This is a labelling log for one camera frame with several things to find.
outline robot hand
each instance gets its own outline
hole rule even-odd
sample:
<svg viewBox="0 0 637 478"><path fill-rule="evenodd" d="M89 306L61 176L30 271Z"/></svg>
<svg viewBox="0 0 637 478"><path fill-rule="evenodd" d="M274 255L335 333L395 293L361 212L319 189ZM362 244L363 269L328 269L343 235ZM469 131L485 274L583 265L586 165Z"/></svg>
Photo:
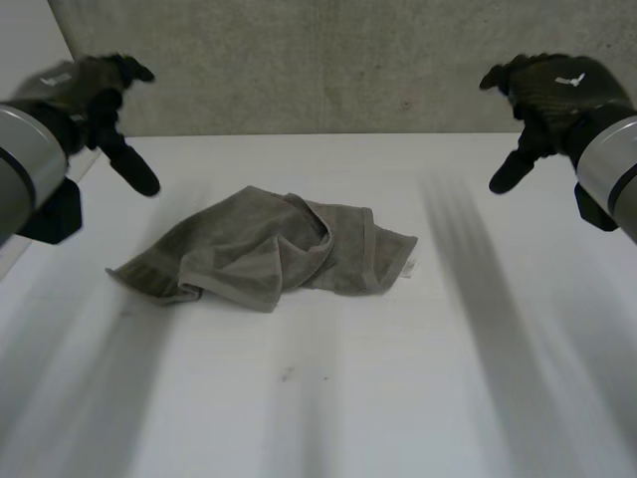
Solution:
<svg viewBox="0 0 637 478"><path fill-rule="evenodd" d="M69 156L99 147L136 191L159 181L117 129L122 94L152 72L132 57L63 62L0 102L0 245L12 234L58 244L82 227L80 190L65 177Z"/></svg>
<svg viewBox="0 0 637 478"><path fill-rule="evenodd" d="M152 196L159 181L115 127L122 93L136 80L152 82L154 74L133 57L87 57L31 77L9 105L40 120L66 155L99 147L137 192Z"/></svg>
<svg viewBox="0 0 637 478"><path fill-rule="evenodd" d="M489 184L497 194L513 189L541 157L562 153L577 168L583 151L600 133L635 115L610 72L587 57L519 55L492 67L480 83L481 90L494 87L508 97L514 117L525 123L518 149ZM575 197L583 219L603 230L617 228L579 184Z"/></svg>

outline gray towel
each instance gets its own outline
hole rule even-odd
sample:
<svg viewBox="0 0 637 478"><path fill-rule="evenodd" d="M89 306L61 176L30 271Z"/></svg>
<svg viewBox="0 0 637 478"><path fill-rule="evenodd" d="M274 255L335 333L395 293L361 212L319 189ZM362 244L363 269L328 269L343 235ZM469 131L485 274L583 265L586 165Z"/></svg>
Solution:
<svg viewBox="0 0 637 478"><path fill-rule="evenodd" d="M248 186L106 271L157 304L196 301L206 290L271 312L283 291L298 286L350 295L384 292L417 240L374 225L368 208Z"/></svg>

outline towel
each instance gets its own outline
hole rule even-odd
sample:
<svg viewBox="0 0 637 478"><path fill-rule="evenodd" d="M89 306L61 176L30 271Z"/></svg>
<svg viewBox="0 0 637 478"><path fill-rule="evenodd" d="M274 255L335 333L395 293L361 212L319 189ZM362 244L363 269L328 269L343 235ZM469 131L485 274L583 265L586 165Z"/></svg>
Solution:
<svg viewBox="0 0 637 478"><path fill-rule="evenodd" d="M417 240L376 226L365 207L319 204L248 186L106 271L156 304L196 301L205 290L272 312L283 291L299 286L382 293Z"/></svg>

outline towel tag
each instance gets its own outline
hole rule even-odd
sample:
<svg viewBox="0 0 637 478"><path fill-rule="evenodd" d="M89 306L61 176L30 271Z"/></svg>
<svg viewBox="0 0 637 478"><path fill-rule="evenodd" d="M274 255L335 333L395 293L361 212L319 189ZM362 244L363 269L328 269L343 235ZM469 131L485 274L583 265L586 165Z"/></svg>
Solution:
<svg viewBox="0 0 637 478"><path fill-rule="evenodd" d="M410 258L405 263L405 266L402 268L402 271L400 271L400 277L405 277L409 279L411 276L414 275L414 271L416 270L417 267L418 267L418 261L414 258Z"/></svg>

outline white table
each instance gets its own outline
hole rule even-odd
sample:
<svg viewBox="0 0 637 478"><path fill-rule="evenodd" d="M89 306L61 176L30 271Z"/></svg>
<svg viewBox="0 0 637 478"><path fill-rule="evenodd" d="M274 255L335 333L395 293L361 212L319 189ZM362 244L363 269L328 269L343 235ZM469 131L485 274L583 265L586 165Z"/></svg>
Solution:
<svg viewBox="0 0 637 478"><path fill-rule="evenodd" d="M151 200L101 158L82 233L0 286L0 477L636 476L637 248L579 219L564 158L491 194L515 143L138 138ZM298 290L272 314L158 309L104 273L248 184L371 207L419 237L419 268L382 297Z"/></svg>

